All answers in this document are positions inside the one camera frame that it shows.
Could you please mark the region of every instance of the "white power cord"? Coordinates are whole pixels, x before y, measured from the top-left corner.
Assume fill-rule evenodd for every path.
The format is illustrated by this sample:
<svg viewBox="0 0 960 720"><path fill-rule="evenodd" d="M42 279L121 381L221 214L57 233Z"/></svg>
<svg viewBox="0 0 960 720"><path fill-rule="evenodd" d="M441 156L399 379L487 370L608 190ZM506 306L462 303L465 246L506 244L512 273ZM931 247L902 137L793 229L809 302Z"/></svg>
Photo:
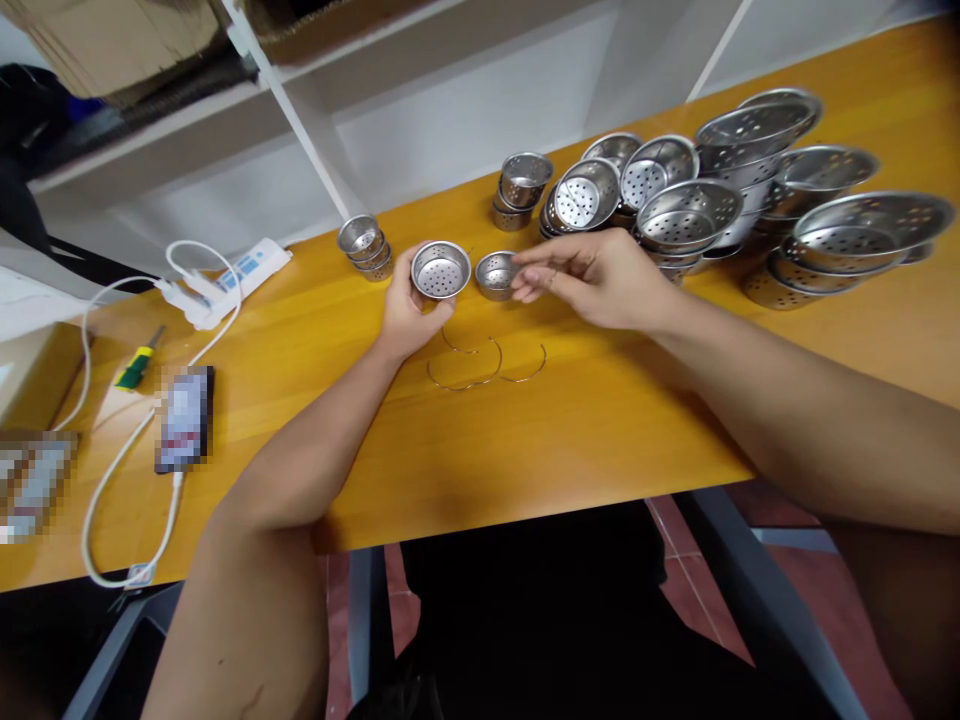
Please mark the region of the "white power cord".
<svg viewBox="0 0 960 720"><path fill-rule="evenodd" d="M234 309L233 314L229 317L227 322L220 329L220 332L218 332L213 337L213 339L209 343L207 343L203 347L203 349L200 350L200 352L194 355L193 358L190 360L190 362L187 363L187 366L190 367L192 365L195 365L200 360L200 358L202 358L207 353L207 351L210 350L210 348L216 345L217 342L220 340L220 338L223 337L224 333L226 333L227 330L230 329L230 326L233 325L234 321L237 319L237 315L240 314L240 306L243 301L243 293L240 290L240 276L237 274L237 271L234 269L233 265L231 265L230 262L223 255L221 255L219 252L214 250L209 245L204 245L203 243L199 243L194 240L178 240L175 243L171 243L169 246L167 246L167 262L170 263L170 266L174 270L179 272L184 277L187 276L187 272L183 268L181 268L179 265L177 265L172 259L173 250L177 247L180 247L181 245L192 245L195 247L200 247L216 255L217 259L219 259L227 267L227 269L233 274L236 293L237 293L237 306ZM125 278L123 280L118 280L117 282L111 283L110 285L107 285L102 290L97 292L97 294L94 295L93 298L90 300L90 302L87 304L86 309L83 311L83 321L81 322L81 326L80 326L81 333L83 335L82 337L83 364L84 364L83 388L80 391L80 397L77 399L76 407L73 408L71 413L67 415L66 419L64 419L63 422L61 422L59 425L57 425L56 428L54 428L55 430L62 430L67 423L69 423L71 420L73 420L77 416L77 413L80 412L80 408L83 407L84 402L86 402L87 394L90 391L90 375L91 375L90 341L87 338L87 317L90 314L90 310L94 307L97 300L99 300L104 293L106 293L109 290L113 290L114 288L119 287L120 285L128 283L131 280L147 280L148 282L152 282L156 284L156 280L154 278L143 277L143 276L135 276L135 277ZM97 485L96 489L93 491L93 497L90 498L90 505L87 507L87 514L83 520L83 531L81 533L81 538L80 538L80 554L83 557L83 564L87 569L87 575L89 575L90 579L93 580L93 582L95 582L100 587L125 588L134 583L142 582L145 577L148 577L153 572L153 570L157 566L157 563L160 562L160 558L163 557L163 553L166 551L167 545L170 543L170 536L173 535L173 526L174 526L174 523L176 522L177 508L180 503L180 493L182 492L182 488L183 488L183 477L184 477L183 472L173 473L173 491L170 496L170 510L169 510L169 513L167 514L167 525L163 532L163 539L160 541L160 547L157 549L157 553L153 556L153 559L149 563L147 563L145 566L143 566L135 575L127 577L125 580L107 580L99 572L97 572L97 568L93 564L93 555L90 551L90 530L91 530L91 527L93 526L93 516L96 513L97 503L100 501L100 495L103 494L103 490L104 488L106 488L107 483L110 480L110 476L113 475L113 472L114 470L116 470L117 465L120 464L120 461L123 460L124 456L130 450L133 444L137 441L137 438L140 437L140 433L143 432L143 429L150 424L150 421L153 420L155 415L156 415L156 409L150 408L150 411L146 414L146 416L144 416L143 420L140 421L140 424L137 425L133 433L131 433L130 437L127 438L127 441L123 444L123 447L120 448L120 451L117 453L116 457L114 457L113 462L110 463L110 466L107 468L106 472L103 474L103 477L100 478L99 484Z"/></svg>

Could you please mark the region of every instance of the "metal wire ring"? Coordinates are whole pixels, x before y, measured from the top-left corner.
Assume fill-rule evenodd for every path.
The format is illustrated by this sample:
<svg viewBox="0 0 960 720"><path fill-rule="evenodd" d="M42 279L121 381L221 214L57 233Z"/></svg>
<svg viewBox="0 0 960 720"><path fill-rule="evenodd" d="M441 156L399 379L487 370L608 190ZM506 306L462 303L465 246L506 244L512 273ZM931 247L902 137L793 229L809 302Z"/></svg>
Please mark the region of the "metal wire ring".
<svg viewBox="0 0 960 720"><path fill-rule="evenodd" d="M521 378L520 380L514 380L513 378L505 378L503 376L501 376L500 379L506 380L507 382L526 382L527 380L532 380L533 378L535 378L537 375L540 374L543 368L547 366L547 349L543 346L542 343L540 344L540 349L543 350L543 362L540 363L540 367L537 368L537 371L533 375L529 375L528 377Z"/></svg>
<svg viewBox="0 0 960 720"><path fill-rule="evenodd" d="M464 390L469 390L470 388L476 387L477 385L486 385L488 382L490 382L490 381L493 380L497 375L500 374L500 368L503 367L503 349L500 347L500 343L498 343L498 342L497 342L496 340L494 340L493 338L488 338L488 339L490 340L490 342L492 342L494 345L497 346L497 352L500 354L500 360L497 362L497 369L493 371L493 375L491 375L490 377L488 377L486 380L480 380L480 381L478 381L478 382L472 382L472 383L470 383L469 385L467 385L466 387L462 387L462 388L452 388L452 387L447 387L446 385L441 385L440 383L437 382L437 379L433 376L433 373L430 372L430 361L429 361L429 360L427 360L427 377L429 377L430 380L433 381L433 384L436 385L438 388L443 388L444 390L449 390L449 391L451 391L451 392L463 392Z"/></svg>

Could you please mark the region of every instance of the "shelf board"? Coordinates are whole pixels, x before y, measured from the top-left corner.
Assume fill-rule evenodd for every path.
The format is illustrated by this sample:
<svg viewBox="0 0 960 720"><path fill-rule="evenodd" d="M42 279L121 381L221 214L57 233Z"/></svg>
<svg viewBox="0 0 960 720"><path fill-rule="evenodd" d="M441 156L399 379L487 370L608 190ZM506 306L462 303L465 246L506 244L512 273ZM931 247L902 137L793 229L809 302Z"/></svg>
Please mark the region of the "shelf board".
<svg viewBox="0 0 960 720"><path fill-rule="evenodd" d="M396 18L386 25L378 27L376 30L371 31L366 35L344 43L343 45L340 45L329 52L323 53L322 55L318 55L304 65L281 66L279 68L281 82L287 83L291 80L295 80L298 77L307 75L317 68L321 68L324 65L329 65L340 58L355 53L357 50L361 50L368 45L373 45L375 42L379 42L384 38L390 37L394 33L398 33L401 30L406 30L408 27L412 27L417 23L428 20L434 15L439 15L445 10L449 10L450 8L456 7L464 2L466 2L466 0L434 0L433 2L424 5L417 10L413 10Z"/></svg>
<svg viewBox="0 0 960 720"><path fill-rule="evenodd" d="M157 122L138 130L132 135L128 135L115 143L95 150L89 155L77 158L73 162L43 177L32 180L29 183L30 190L32 190L34 194L39 194L63 185L64 183L68 183L81 175L85 175L98 167L113 162L117 158L132 153L160 138L164 138L182 128L193 125L195 122L216 115L234 105L239 105L245 100L259 95L266 89L266 86L257 78L255 82L242 82L215 95L205 97L178 110L172 115L167 115L157 120Z"/></svg>

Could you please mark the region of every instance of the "yellow wooden tabletop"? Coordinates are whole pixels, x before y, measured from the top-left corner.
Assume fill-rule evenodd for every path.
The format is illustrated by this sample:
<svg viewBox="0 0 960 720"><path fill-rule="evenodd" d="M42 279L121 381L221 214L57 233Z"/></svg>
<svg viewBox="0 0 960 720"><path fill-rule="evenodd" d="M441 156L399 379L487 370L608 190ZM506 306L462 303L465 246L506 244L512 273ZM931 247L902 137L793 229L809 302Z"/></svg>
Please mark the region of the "yellow wooden tabletop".
<svg viewBox="0 0 960 720"><path fill-rule="evenodd" d="M819 95L823 122L803 144L864 147L883 162L864 190L936 193L960 206L960 72L948 22L901 28L627 126L648 139L692 136L704 121L771 87ZM551 157L562 172L589 141ZM523 148L503 148L504 156ZM450 240L476 261L536 242L536 220L505 234L488 217L496 175L380 215L397 252L423 239ZM960 406L960 243L955 226L933 259L869 281L795 312L754 305L733 263L688 279L685 288L828 357ZM204 524L270 436L323 392L362 353L379 327L386 284L366 282L337 250L335 233L292 248L293 260L244 304L204 362L217 369L211 453L187 475L176 530L159 581L186 576ZM91 317L93 387L74 428L80 454L46 528L3 549L0 589L84 574L80 529L93 488L153 402L162 368L186 362L211 337L195 333L156 292ZM168 326L144 385L109 388L132 350ZM749 467L717 421L685 387L673 361L643 337L598 330L552 298L531 306L492 303L470 285L448 324L456 354L438 337L393 384L350 478L318 533L324 551L503 523L634 498L743 480ZM527 383L459 385L496 367ZM72 407L74 394L66 401ZM94 524L101 570L145 562L163 531L168 476L152 470L149 429L103 495Z"/></svg>

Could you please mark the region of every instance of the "phone screen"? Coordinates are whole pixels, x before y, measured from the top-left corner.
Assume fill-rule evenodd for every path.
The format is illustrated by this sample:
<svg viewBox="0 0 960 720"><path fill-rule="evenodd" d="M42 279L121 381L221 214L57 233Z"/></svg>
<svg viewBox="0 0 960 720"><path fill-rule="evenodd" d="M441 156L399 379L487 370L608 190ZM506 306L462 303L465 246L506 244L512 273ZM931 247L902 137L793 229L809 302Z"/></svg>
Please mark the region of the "phone screen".
<svg viewBox="0 0 960 720"><path fill-rule="evenodd" d="M187 368L173 379L160 405L158 473L184 472L206 457L212 408L212 367Z"/></svg>

